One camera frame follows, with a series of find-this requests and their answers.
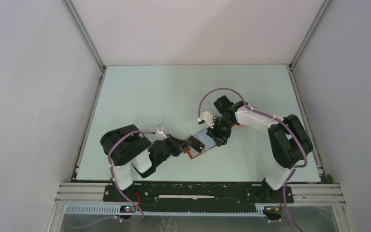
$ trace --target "black bracket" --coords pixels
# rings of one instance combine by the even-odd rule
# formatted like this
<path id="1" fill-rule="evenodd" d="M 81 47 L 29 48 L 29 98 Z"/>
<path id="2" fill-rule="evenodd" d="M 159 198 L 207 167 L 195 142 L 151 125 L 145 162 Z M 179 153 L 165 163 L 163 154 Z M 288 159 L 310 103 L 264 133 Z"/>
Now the black bracket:
<path id="1" fill-rule="evenodd" d="M 150 212 L 256 213 L 256 203 L 281 204 L 283 202 L 281 194 L 265 199 L 261 195 L 262 189 L 258 182 L 139 181 L 134 182 L 124 193 L 134 202 L 138 202 L 140 198 L 142 210 Z M 165 198 L 164 195 L 181 197 Z M 290 187 L 286 188 L 286 197 L 287 203 L 294 202 Z M 125 202 L 126 200 L 114 185 L 107 185 L 104 189 L 103 201 Z"/>

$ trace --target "metal frame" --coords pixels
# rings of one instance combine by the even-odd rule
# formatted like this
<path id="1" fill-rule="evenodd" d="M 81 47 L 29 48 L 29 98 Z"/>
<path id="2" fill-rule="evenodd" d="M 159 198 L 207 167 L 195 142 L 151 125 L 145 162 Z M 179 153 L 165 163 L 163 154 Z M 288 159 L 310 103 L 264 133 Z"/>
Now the metal frame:
<path id="1" fill-rule="evenodd" d="M 76 156 L 75 156 L 75 159 L 74 159 L 75 162 L 73 164 L 71 173 L 69 175 L 70 180 L 74 180 L 76 178 L 77 171 L 79 170 L 80 161 L 82 160 L 82 154 L 83 154 L 83 151 L 85 149 L 87 136 L 89 134 L 90 125 L 92 125 L 93 115 L 95 113 L 96 106 L 97 106 L 97 103 L 99 101 L 100 90 L 101 90 L 101 87 L 103 86 L 106 71 L 107 71 L 107 68 L 105 68 L 104 71 L 100 75 L 99 83 L 98 83 L 95 95 L 93 97 L 92 106 L 90 107 L 90 112 L 89 112 L 89 115 L 88 115 L 87 120 L 86 120 L 86 126 L 85 126 L 85 129 L 83 130 L 82 137 L 80 139 L 81 143 L 78 147 L 78 150 L 77 150 L 77 153 L 76 153 Z"/>
<path id="2" fill-rule="evenodd" d="M 83 38 L 84 42 L 86 43 L 87 47 L 89 48 L 90 52 L 92 53 L 93 58 L 96 60 L 97 65 L 99 66 L 100 70 L 103 71 L 105 69 L 104 63 L 101 60 L 100 55 L 97 52 L 96 47 L 95 47 L 92 39 L 90 38 L 89 33 L 87 32 L 86 27 L 83 24 L 83 21 L 80 18 L 72 0 L 62 0 L 62 1 L 65 4 L 66 9 L 68 10 L 69 14 L 71 15 L 78 31 L 82 35 L 82 38 Z"/>
<path id="3" fill-rule="evenodd" d="M 46 232 L 58 232 L 65 214 L 113 215 L 116 208 L 128 202 L 103 202 L 104 188 L 109 183 L 61 183 L 55 197 Z M 354 232 L 352 221 L 347 211 L 345 199 L 338 184 L 290 184 L 294 203 L 288 206 L 332 206 L 340 232 Z M 197 214 L 176 212 L 145 212 L 147 216 L 227 216 L 227 217 L 262 217 L 266 206 L 279 204 L 256 204 L 256 214 L 223 213 Z M 109 213 L 99 209 L 109 208 Z"/>
<path id="4" fill-rule="evenodd" d="M 81 154 L 83 152 L 83 148 L 86 144 L 87 134 L 92 122 L 94 110 L 96 109 L 96 105 L 98 102 L 100 89 L 103 84 L 104 75 L 105 75 L 105 66 L 100 59 L 100 56 L 90 39 L 84 24 L 80 16 L 78 15 L 75 6 L 72 3 L 72 0 L 63 0 L 65 3 L 66 8 L 68 9 L 71 17 L 73 18 L 78 30 L 80 31 L 83 40 L 89 47 L 93 57 L 95 58 L 96 62 L 98 63 L 100 69 L 103 71 L 103 74 L 100 78 L 99 86 L 95 94 L 95 98 L 93 100 L 93 104 L 88 116 L 87 124 L 82 135 L 82 142 L 79 151 L 77 152 L 75 168 L 72 171 L 71 178 L 75 173 L 75 169 L 77 170 L 79 167 L 79 163 L 81 160 Z M 307 116 L 307 111 L 305 104 L 301 97 L 301 92 L 299 85 L 296 81 L 293 69 L 295 68 L 299 58 L 301 57 L 303 50 L 309 43 L 312 35 L 315 32 L 315 29 L 319 25 L 322 17 L 324 16 L 325 12 L 327 11 L 330 3 L 332 0 L 325 0 L 315 17 L 314 21 L 312 22 L 304 40 L 302 41 L 298 51 L 296 52 L 292 62 L 290 65 L 287 65 L 289 76 L 291 78 L 292 87 L 295 92 L 295 96 L 297 98 L 300 112 L 302 118 L 304 119 L 305 128 L 314 144 L 314 158 L 317 164 L 318 169 L 320 170 L 320 174 L 327 174 L 326 166 L 321 157 L 317 142 L 315 140 L 314 134 L 312 132 L 312 126 Z M 46 226 L 46 232 L 58 232 L 61 229 L 63 217 L 67 213 L 79 213 L 79 214 L 107 214 L 107 212 L 99 212 L 99 208 L 109 208 L 109 210 L 113 210 L 118 205 L 125 205 L 129 204 L 127 202 L 103 202 L 103 193 L 105 186 L 108 183 L 61 183 L 55 198 L 54 205 L 52 207 L 50 217 Z M 350 218 L 348 209 L 345 204 L 345 200 L 343 198 L 343 194 L 341 188 L 338 184 L 290 184 L 292 188 L 292 193 L 294 196 L 294 203 L 288 204 L 290 206 L 331 206 L 334 212 L 337 225 L 340 232 L 353 232 L 355 228 L 353 227 L 352 220 Z M 256 207 L 260 210 L 258 214 L 255 215 L 247 215 L 247 214 L 219 214 L 215 216 L 237 216 L 237 217 L 246 217 L 246 216 L 262 216 L 261 209 L 265 206 L 274 206 L 277 204 L 256 204 Z M 146 212 L 147 215 L 176 215 L 175 212 Z M 193 216 L 208 216 L 208 214 L 190 214 Z"/>
<path id="5" fill-rule="evenodd" d="M 300 87 L 298 85 L 298 82 L 296 80 L 296 77 L 294 75 L 294 72 L 291 70 L 291 68 L 287 65 L 289 77 L 291 79 L 292 87 L 294 88 L 295 96 L 297 98 L 298 106 L 300 108 L 300 113 L 303 118 L 303 123 L 305 126 L 305 130 L 309 135 L 309 138 L 311 139 L 313 145 L 314 145 L 314 158 L 316 162 L 316 167 L 318 168 L 319 175 L 327 175 L 326 165 L 322 158 L 322 156 L 319 153 L 319 149 L 317 146 L 317 142 L 315 139 L 314 132 L 312 131 L 311 122 L 309 121 L 309 117 L 307 114 L 305 103 L 302 99 L 302 93 L 300 90 Z"/>
<path id="6" fill-rule="evenodd" d="M 324 2 L 321 5 L 321 8 L 319 8 L 318 13 L 316 14 L 316 17 L 314 21 L 312 22 L 311 26 L 308 29 L 308 32 L 306 32 L 305 37 L 303 38 L 300 47 L 296 54 L 294 55 L 294 58 L 292 59 L 292 62 L 290 63 L 290 67 L 293 69 L 295 68 L 296 64 L 298 63 L 298 60 L 300 59 L 304 49 L 308 45 L 309 40 L 314 35 L 316 28 L 318 27 L 319 23 L 321 22 L 322 18 L 324 17 L 326 11 L 328 10 L 328 7 L 330 6 L 330 3 L 332 0 L 324 0 Z"/>

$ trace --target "light green tabletop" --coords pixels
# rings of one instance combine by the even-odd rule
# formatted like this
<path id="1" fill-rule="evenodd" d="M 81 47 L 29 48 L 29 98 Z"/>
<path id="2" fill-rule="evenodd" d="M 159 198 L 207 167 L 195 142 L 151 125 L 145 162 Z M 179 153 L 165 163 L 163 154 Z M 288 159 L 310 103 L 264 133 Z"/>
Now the light green tabletop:
<path id="1" fill-rule="evenodd" d="M 135 124 L 143 131 L 164 132 L 186 139 L 207 127 L 197 123 L 198 105 L 210 90 L 228 87 L 271 115 L 300 117 L 300 110 L 285 65 L 176 65 L 109 66 L 78 169 L 78 180 L 108 180 L 110 170 L 100 138 L 108 131 Z M 206 98 L 202 111 L 219 115 L 213 106 L 222 96 L 234 102 L 238 96 L 217 91 Z M 313 154 L 291 181 L 320 181 Z M 198 158 L 187 154 L 170 157 L 157 171 L 142 179 L 152 181 L 262 181 L 274 158 L 267 134 L 252 128 L 233 130 L 228 144 Z"/>

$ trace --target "cable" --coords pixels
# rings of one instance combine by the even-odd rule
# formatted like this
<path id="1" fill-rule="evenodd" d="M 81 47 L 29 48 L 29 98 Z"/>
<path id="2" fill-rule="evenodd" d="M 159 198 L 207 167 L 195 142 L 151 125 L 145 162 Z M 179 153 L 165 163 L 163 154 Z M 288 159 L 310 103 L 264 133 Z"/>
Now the cable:
<path id="1" fill-rule="evenodd" d="M 107 219 L 113 219 L 114 216 L 107 216 L 107 217 L 102 217 L 96 221 L 92 221 L 86 225 L 82 225 L 82 226 L 74 226 L 74 225 L 71 225 L 70 222 L 69 222 L 69 218 L 65 218 L 65 224 L 68 225 L 70 228 L 73 228 L 73 229 L 83 229 L 83 228 L 86 228 L 86 227 L 89 227 L 89 226 L 93 226 L 94 224 L 98 223 L 98 222 L 101 222 L 103 220 L 107 220 Z"/>
<path id="2" fill-rule="evenodd" d="M 265 216 L 265 220 L 267 220 L 268 223 L 283 222 L 283 221 L 285 221 L 285 222 L 290 222 L 289 220 L 284 220 L 284 219 L 281 219 L 281 220 L 270 220 L 267 216 Z M 301 229 L 301 227 L 300 227 L 297 223 L 293 222 L 293 224 L 294 224 L 294 226 L 295 226 L 296 228 L 298 228 L 298 230 L 299 230 L 300 232 L 303 232 L 303 230 Z"/>
<path id="3" fill-rule="evenodd" d="M 112 153 L 113 151 L 116 149 L 117 146 L 119 146 L 119 144 L 121 144 L 125 139 L 127 139 L 128 137 L 134 135 L 134 134 L 141 134 L 142 136 L 145 136 L 145 133 L 142 132 L 141 130 L 134 130 L 134 131 L 131 131 L 127 134 L 125 134 L 123 137 L 121 137 L 119 139 L 119 141 L 117 141 L 117 143 L 115 143 L 115 145 L 112 146 L 112 148 L 110 149 L 109 153 L 107 154 L 107 159 L 109 160 L 109 167 L 110 167 L 110 172 L 112 173 L 112 180 L 113 180 L 113 183 L 114 185 L 116 186 L 116 189 L 117 191 L 119 191 L 120 195 L 126 199 L 126 201 L 130 202 L 134 207 L 136 207 L 140 213 L 142 214 L 142 217 L 140 219 L 134 219 L 134 220 L 128 220 L 128 219 L 124 219 L 124 218 L 120 218 L 118 216 L 116 216 L 118 219 L 120 219 L 120 221 L 132 221 L 132 222 L 135 222 L 135 221 L 141 221 L 143 220 L 144 218 L 144 212 L 143 210 L 137 205 L 135 204 L 132 200 L 130 200 L 124 193 L 123 191 L 120 189 L 119 185 L 117 184 L 117 181 L 116 181 L 116 177 L 114 175 L 114 172 L 113 172 L 113 160 L 112 160 Z"/>
<path id="4" fill-rule="evenodd" d="M 267 113 L 264 113 L 264 112 L 261 112 L 261 111 L 259 111 L 259 110 L 256 110 L 255 108 L 250 108 L 250 107 L 248 107 L 248 104 L 247 104 L 247 102 L 244 100 L 243 96 L 242 96 L 239 92 L 237 92 L 237 91 L 235 91 L 235 90 L 233 90 L 233 89 L 231 89 L 231 88 L 223 88 L 223 87 L 222 87 L 222 88 L 216 88 L 216 89 L 213 89 L 213 90 L 211 90 L 210 92 L 208 92 L 206 95 L 204 95 L 204 97 L 201 99 L 200 104 L 199 104 L 199 111 L 198 111 L 198 114 L 199 114 L 199 115 L 198 115 L 198 117 L 200 117 L 200 113 L 201 113 L 201 105 L 202 105 L 202 102 L 204 101 L 204 99 L 205 99 L 208 95 L 210 95 L 211 93 L 213 93 L 213 92 L 215 92 L 215 91 L 218 91 L 218 90 L 229 90 L 229 91 L 231 91 L 231 92 L 234 92 L 235 94 L 238 95 L 238 97 L 241 98 L 241 101 L 244 103 L 244 106 L 245 106 L 248 110 L 250 110 L 250 111 L 252 111 L 252 112 L 254 112 L 254 113 L 257 113 L 257 114 L 259 114 L 259 115 L 265 116 L 265 117 L 267 117 L 267 118 L 270 118 L 270 119 L 272 119 L 272 120 L 275 120 L 275 121 L 277 121 L 278 123 L 280 123 L 280 124 L 281 124 L 281 125 L 282 125 L 282 126 L 283 126 L 287 131 L 288 131 L 288 133 L 292 136 L 292 139 L 294 139 L 295 143 L 297 144 L 298 148 L 300 149 L 301 154 L 302 154 L 302 156 L 303 156 L 304 164 L 302 164 L 302 165 L 296 165 L 296 166 L 294 167 L 294 169 L 292 170 L 291 174 L 290 174 L 290 175 L 288 176 L 288 178 L 286 179 L 286 181 L 285 181 L 285 183 L 284 183 L 284 186 L 283 186 L 283 199 L 284 199 L 284 204 L 285 204 L 286 215 L 288 216 L 289 223 L 291 223 L 291 226 L 292 226 L 292 228 L 293 228 L 294 231 L 295 231 L 295 227 L 298 227 L 298 226 L 297 226 L 297 225 L 292 221 L 292 219 L 291 219 L 291 215 L 289 214 L 288 206 L 287 206 L 287 204 L 286 204 L 286 194 L 285 194 L 285 190 L 286 190 L 286 185 L 288 184 L 288 181 L 289 181 L 289 180 L 291 179 L 291 177 L 294 175 L 296 169 L 297 169 L 297 168 L 304 168 L 304 167 L 306 167 L 306 166 L 308 165 L 308 158 L 306 157 L 306 153 L 305 153 L 305 151 L 304 151 L 302 145 L 300 144 L 298 138 L 294 135 L 294 133 L 291 131 L 291 129 L 289 128 L 289 126 L 288 126 L 287 124 L 285 124 L 283 121 L 281 121 L 280 119 L 278 119 L 278 118 L 276 118 L 276 117 L 274 117 L 274 116 L 272 116 L 272 115 L 269 115 L 269 114 L 267 114 Z"/>
<path id="5" fill-rule="evenodd" d="M 65 218 L 65 223 L 66 223 L 66 225 L 68 225 L 70 228 L 73 228 L 73 229 L 82 229 L 82 228 L 86 228 L 86 227 L 92 226 L 92 225 L 94 225 L 94 224 L 96 224 L 96 223 L 98 223 L 98 222 L 101 222 L 101 221 L 103 221 L 103 220 L 113 219 L 113 218 L 114 218 L 114 219 L 119 219 L 120 221 L 131 221 L 131 222 L 137 222 L 137 221 L 141 221 L 141 220 L 143 220 L 143 218 L 144 218 L 144 212 L 143 212 L 143 210 L 138 206 L 138 204 L 135 204 L 132 200 L 130 200 L 130 199 L 129 199 L 129 198 L 128 198 L 124 193 L 123 193 L 123 191 L 119 188 L 119 185 L 117 185 L 116 177 L 115 177 L 114 172 L 113 172 L 113 161 L 112 161 L 112 157 L 111 157 L 113 151 L 116 149 L 117 146 L 119 146 L 119 144 L 121 144 L 121 143 L 122 143 L 125 139 L 127 139 L 128 137 L 130 137 L 130 136 L 132 136 L 132 135 L 134 135 L 134 134 L 137 134 L 137 133 L 141 134 L 142 136 L 145 136 L 145 134 L 154 134 L 154 132 L 142 132 L 142 131 L 140 131 L 140 130 L 134 130 L 134 131 L 132 131 L 132 132 L 130 132 L 130 133 L 124 135 L 121 139 L 119 139 L 119 140 L 118 140 L 118 141 L 113 145 L 113 147 L 110 149 L 109 153 L 107 153 L 107 160 L 109 161 L 110 172 L 111 172 L 111 174 L 112 174 L 112 181 L 113 181 L 114 185 L 116 186 L 116 189 L 119 191 L 120 195 L 121 195 L 124 199 L 126 199 L 128 202 L 130 202 L 134 207 L 136 207 L 136 208 L 140 211 L 140 213 L 142 214 L 142 217 L 141 217 L 140 219 L 129 220 L 129 219 L 121 218 L 121 217 L 116 216 L 116 215 L 114 215 L 114 216 L 107 216 L 107 217 L 102 217 L 102 218 L 100 218 L 100 219 L 98 219 L 98 220 L 96 220 L 96 221 L 90 222 L 90 223 L 88 223 L 88 224 L 86 224 L 86 225 L 82 225 L 82 226 L 73 226 L 73 225 L 71 225 L 71 224 L 69 223 L 69 219 L 68 219 L 68 218 Z M 139 199 L 139 204 L 140 204 L 140 195 L 139 195 L 138 192 L 136 192 L 136 193 L 137 193 L 137 197 L 138 197 L 138 199 Z"/>

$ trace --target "purple cable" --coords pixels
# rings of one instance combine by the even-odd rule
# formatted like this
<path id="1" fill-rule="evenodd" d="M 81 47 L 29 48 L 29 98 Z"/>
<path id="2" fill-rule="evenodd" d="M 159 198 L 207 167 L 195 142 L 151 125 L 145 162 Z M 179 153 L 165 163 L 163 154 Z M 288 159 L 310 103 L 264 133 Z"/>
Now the purple cable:
<path id="1" fill-rule="evenodd" d="M 92 221 L 86 225 L 82 225 L 82 226 L 73 226 L 69 223 L 69 219 L 68 218 L 65 218 L 65 224 L 68 225 L 70 228 L 73 228 L 73 229 L 83 229 L 83 228 L 86 228 L 86 227 L 89 227 L 89 226 L 92 226 L 100 221 L 103 221 L 103 220 L 107 220 L 107 219 L 113 219 L 114 216 L 107 216 L 107 217 L 102 217 L 96 221 Z"/>
<path id="2" fill-rule="evenodd" d="M 201 101 L 200 101 L 200 104 L 199 104 L 199 112 L 198 112 L 199 115 L 198 115 L 198 117 L 200 117 L 200 113 L 201 113 L 201 105 L 202 105 L 202 102 L 204 101 L 204 99 L 205 99 L 208 95 L 210 95 L 211 93 L 213 93 L 213 92 L 215 92 L 215 91 L 218 91 L 218 90 L 229 90 L 229 91 L 231 91 L 231 92 L 236 93 L 236 94 L 238 95 L 238 97 L 241 98 L 241 101 L 244 103 L 244 106 L 245 106 L 248 110 L 250 110 L 250 111 L 252 111 L 252 112 L 255 112 L 255 113 L 259 114 L 259 115 L 265 116 L 265 117 L 267 117 L 267 118 L 273 119 L 273 120 L 277 121 L 278 123 L 280 123 L 280 124 L 281 124 L 281 125 L 282 125 L 282 126 L 283 126 L 287 131 L 288 131 L 288 133 L 292 136 L 292 138 L 294 139 L 294 141 L 295 141 L 295 143 L 297 144 L 298 148 L 300 149 L 300 151 L 301 151 L 301 153 L 302 153 L 302 156 L 303 156 L 304 164 L 302 164 L 302 165 L 297 165 L 297 166 L 294 167 L 294 170 L 292 170 L 291 174 L 288 176 L 288 178 L 286 179 L 286 181 L 285 181 L 285 183 L 284 183 L 284 186 L 283 186 L 283 198 L 284 198 L 284 204 L 285 204 L 286 215 L 288 216 L 289 223 L 291 223 L 291 226 L 292 226 L 292 228 L 293 228 L 294 231 L 295 231 L 295 226 L 298 227 L 298 225 L 296 225 L 296 224 L 292 221 L 292 219 L 291 219 L 291 215 L 289 214 L 288 205 L 286 204 L 286 192 L 285 192 L 285 190 L 286 190 L 286 185 L 288 184 L 288 181 L 289 181 L 289 180 L 291 179 L 291 177 L 294 175 L 296 169 L 297 169 L 297 168 L 304 168 L 304 167 L 306 167 L 306 166 L 308 165 L 308 158 L 306 157 L 306 153 L 305 153 L 305 151 L 304 151 L 302 145 L 300 144 L 298 138 L 294 135 L 294 133 L 291 131 L 291 129 L 289 128 L 289 126 L 288 126 L 287 124 L 285 124 L 285 123 L 284 123 L 283 121 L 281 121 L 280 119 L 278 119 L 278 118 L 276 118 L 276 117 L 273 117 L 272 115 L 269 115 L 269 114 L 267 114 L 267 113 L 264 113 L 264 112 L 261 112 L 261 111 L 259 111 L 259 110 L 256 110 L 255 108 L 252 108 L 252 109 L 251 109 L 250 107 L 248 107 L 248 104 L 247 104 L 247 102 L 244 100 L 243 96 L 242 96 L 239 92 L 237 92 L 237 91 L 235 91 L 235 90 L 233 90 L 233 89 L 231 89 L 231 88 L 216 88 L 216 89 L 213 89 L 213 90 L 211 90 L 210 92 L 208 92 L 208 93 L 207 93 L 207 94 L 206 94 L 206 95 L 201 99 Z"/>
<path id="3" fill-rule="evenodd" d="M 124 219 L 124 218 L 121 218 L 121 217 L 118 217 L 118 216 L 107 216 L 107 217 L 102 217 L 102 218 L 100 218 L 100 219 L 98 219 L 98 220 L 96 220 L 96 221 L 90 222 L 90 223 L 88 223 L 88 224 L 86 224 L 86 225 L 82 225 L 82 226 L 73 226 L 73 225 L 71 225 L 71 224 L 69 223 L 69 220 L 66 218 L 66 219 L 65 219 L 65 223 L 66 223 L 66 225 L 68 225 L 70 228 L 73 228 L 73 229 L 82 229 L 82 228 L 86 228 L 86 227 L 92 226 L 92 225 L 94 225 L 94 224 L 96 224 L 96 223 L 98 223 L 98 222 L 100 222 L 100 221 L 107 220 L 107 219 L 113 219 L 113 218 L 115 218 L 115 219 L 118 218 L 118 219 L 121 220 L 121 221 L 132 221 L 132 222 L 137 222 L 137 221 L 141 221 L 141 220 L 143 220 L 143 218 L 144 218 L 144 212 L 143 212 L 143 210 L 142 210 L 142 209 L 141 209 L 137 204 L 135 204 L 132 200 L 130 200 L 130 199 L 129 199 L 129 198 L 128 198 L 124 193 L 123 193 L 123 191 L 119 188 L 119 185 L 117 185 L 116 177 L 115 177 L 114 172 L 113 172 L 113 161 L 112 161 L 112 158 L 111 158 L 111 155 L 112 155 L 113 151 L 116 149 L 117 146 L 119 146 L 119 144 L 121 144 L 121 143 L 122 143 L 125 139 L 127 139 L 129 136 L 134 135 L 134 134 L 137 134 L 137 133 L 141 134 L 142 136 L 144 136 L 145 134 L 153 134 L 153 132 L 142 132 L 142 131 L 140 131 L 140 130 L 134 130 L 134 131 L 132 131 L 132 132 L 130 132 L 130 133 L 124 135 L 124 136 L 123 136 L 121 139 L 119 139 L 119 140 L 117 141 L 117 143 L 115 143 L 115 145 L 113 145 L 113 147 L 110 149 L 109 153 L 107 154 L 107 160 L 109 161 L 109 164 L 110 164 L 110 172 L 111 172 L 111 174 L 112 174 L 112 180 L 113 180 L 114 185 L 116 186 L 116 189 L 119 191 L 119 193 L 122 195 L 122 197 L 123 197 L 124 199 L 126 199 L 128 202 L 130 202 L 134 207 L 136 207 L 136 208 L 140 211 L 140 213 L 142 214 L 142 217 L 141 217 L 140 219 L 128 220 L 128 219 Z"/>
<path id="4" fill-rule="evenodd" d="M 270 223 L 283 222 L 283 221 L 285 221 L 285 222 L 290 222 L 289 220 L 284 220 L 284 219 L 282 219 L 282 220 L 270 220 L 270 219 L 267 218 L 266 216 L 265 216 L 265 219 L 266 219 L 268 222 L 270 222 Z M 300 232 L 303 232 L 303 230 L 300 228 L 300 226 L 299 226 L 297 223 L 293 222 L 293 224 L 294 224 L 294 226 L 296 226 L 296 227 L 298 228 L 298 230 L 299 230 Z"/>
<path id="5" fill-rule="evenodd" d="M 117 181 L 116 181 L 116 177 L 114 175 L 114 172 L 113 172 L 113 160 L 112 160 L 112 153 L 113 151 L 116 149 L 117 146 L 119 146 L 119 144 L 121 144 L 125 139 L 127 139 L 129 136 L 132 136 L 134 134 L 141 134 L 142 136 L 145 136 L 144 132 L 142 132 L 141 130 L 134 130 L 134 131 L 131 131 L 130 133 L 127 133 L 125 134 L 123 137 L 121 137 L 119 139 L 119 141 L 117 141 L 117 143 L 115 143 L 115 145 L 112 146 L 112 148 L 110 149 L 109 153 L 107 154 L 107 159 L 109 160 L 109 166 L 110 166 L 110 172 L 112 173 L 112 180 L 113 180 L 113 183 L 114 185 L 116 186 L 116 189 L 117 191 L 119 191 L 120 195 L 122 195 L 122 197 L 124 199 L 126 199 L 126 201 L 130 202 L 134 207 L 136 207 L 140 213 L 142 214 L 142 217 L 140 219 L 135 219 L 135 220 L 128 220 L 128 219 L 124 219 L 124 218 L 120 218 L 120 217 L 117 217 L 118 219 L 120 219 L 121 221 L 132 221 L 132 222 L 135 222 L 135 221 L 141 221 L 143 220 L 144 218 L 144 212 L 143 210 L 138 206 L 136 205 L 133 201 L 131 201 L 124 193 L 123 191 L 119 188 L 119 185 L 117 184 Z"/>

